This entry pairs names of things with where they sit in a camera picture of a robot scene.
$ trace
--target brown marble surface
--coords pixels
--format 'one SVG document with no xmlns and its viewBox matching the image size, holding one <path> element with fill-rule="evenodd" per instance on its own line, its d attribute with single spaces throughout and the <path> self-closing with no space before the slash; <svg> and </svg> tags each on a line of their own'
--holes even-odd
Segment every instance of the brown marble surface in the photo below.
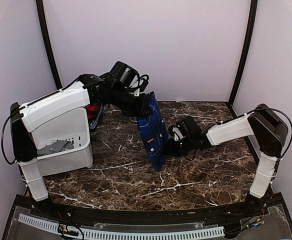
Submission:
<svg viewBox="0 0 292 240">
<path fill-rule="evenodd" d="M 166 126 L 191 115 L 205 130 L 232 118 L 224 103 L 161 102 Z M 93 166 L 44 178 L 56 203 L 105 210 L 168 211 L 242 202 L 255 161 L 243 139 L 197 151 L 193 161 L 167 157 L 154 170 L 136 121 L 110 108 L 91 134 Z"/>
</svg>

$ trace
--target black metal post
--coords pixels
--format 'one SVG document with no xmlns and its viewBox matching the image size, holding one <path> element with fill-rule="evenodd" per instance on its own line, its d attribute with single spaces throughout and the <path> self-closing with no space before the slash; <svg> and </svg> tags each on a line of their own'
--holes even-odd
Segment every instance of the black metal post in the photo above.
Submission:
<svg viewBox="0 0 292 240">
<path fill-rule="evenodd" d="M 232 86 L 232 90 L 231 90 L 230 97 L 228 100 L 228 104 L 231 107 L 234 104 L 238 89 L 239 89 L 240 84 L 241 84 L 248 52 L 250 49 L 250 44 L 251 44 L 253 29 L 254 29 L 254 23 L 255 23 L 255 17 L 256 17 L 256 11 L 257 11 L 257 3 L 258 3 L 258 0 L 251 0 L 251 2 L 250 2 L 250 10 L 249 10 L 249 17 L 248 17 L 244 45 L 242 47 L 242 52 L 241 52 L 241 56 L 240 56 L 240 61 L 239 61 L 235 81 L 234 81 L 234 84 Z"/>
<path fill-rule="evenodd" d="M 57 70 L 57 66 L 56 66 L 56 62 L 55 62 L 55 58 L 54 58 L 54 54 L 53 54 L 53 49 L 52 49 L 50 36 L 49 36 L 48 28 L 47 28 L 47 22 L 46 22 L 46 18 L 45 18 L 45 10 L 44 10 L 43 0 L 36 0 L 36 5 L 37 5 L 37 12 L 38 12 L 38 18 L 39 18 L 42 39 L 44 41 L 50 70 L 51 70 L 52 76 L 54 78 L 56 88 L 61 89 L 63 86 L 62 86 L 60 76 L 58 74 L 58 70 Z"/>
</svg>

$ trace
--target blue folded cloth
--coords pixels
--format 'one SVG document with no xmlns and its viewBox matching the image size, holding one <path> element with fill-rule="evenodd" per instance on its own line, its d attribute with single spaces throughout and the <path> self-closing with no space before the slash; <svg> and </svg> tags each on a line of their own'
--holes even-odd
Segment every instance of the blue folded cloth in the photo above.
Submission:
<svg viewBox="0 0 292 240">
<path fill-rule="evenodd" d="M 150 161 L 155 170 L 159 171 L 165 163 L 163 151 L 169 136 L 154 92 L 150 95 L 149 106 L 152 115 L 138 119 L 137 125 Z"/>
</svg>

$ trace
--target gray cloth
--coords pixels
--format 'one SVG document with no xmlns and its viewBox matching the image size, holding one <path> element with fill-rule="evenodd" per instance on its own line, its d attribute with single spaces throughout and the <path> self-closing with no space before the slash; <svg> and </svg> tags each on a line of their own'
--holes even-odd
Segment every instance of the gray cloth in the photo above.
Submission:
<svg viewBox="0 0 292 240">
<path fill-rule="evenodd" d="M 38 157 L 41 157 L 49 154 L 60 153 L 70 149 L 74 149 L 74 146 L 71 141 L 59 140 L 51 145 L 44 146 L 42 149 L 38 149 L 37 153 Z"/>
</svg>

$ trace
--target white plastic basket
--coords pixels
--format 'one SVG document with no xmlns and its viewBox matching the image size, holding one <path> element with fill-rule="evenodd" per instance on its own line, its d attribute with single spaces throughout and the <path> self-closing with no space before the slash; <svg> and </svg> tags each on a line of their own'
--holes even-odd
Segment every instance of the white plastic basket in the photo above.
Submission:
<svg viewBox="0 0 292 240">
<path fill-rule="evenodd" d="M 60 115 L 32 132 L 37 149 L 55 141 L 71 141 L 74 149 L 39 156 L 38 166 L 43 176 L 64 173 L 93 164 L 90 129 L 86 109 L 81 107 Z"/>
</svg>

